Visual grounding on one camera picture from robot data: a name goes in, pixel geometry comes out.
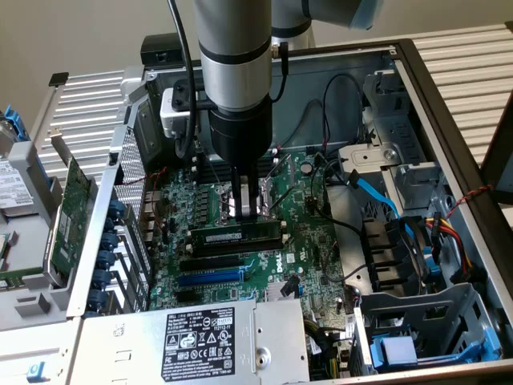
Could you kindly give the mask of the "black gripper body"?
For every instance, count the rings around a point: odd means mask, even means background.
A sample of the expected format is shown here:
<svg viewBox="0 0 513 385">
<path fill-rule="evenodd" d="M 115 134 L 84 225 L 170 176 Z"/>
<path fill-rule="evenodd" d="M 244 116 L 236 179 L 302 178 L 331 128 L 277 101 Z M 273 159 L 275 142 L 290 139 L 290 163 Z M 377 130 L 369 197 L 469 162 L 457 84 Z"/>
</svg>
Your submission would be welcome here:
<svg viewBox="0 0 513 385">
<path fill-rule="evenodd" d="M 273 138 L 273 104 L 263 99 L 255 107 L 233 112 L 208 112 L 212 146 L 239 173 L 249 173 L 269 149 Z"/>
</svg>

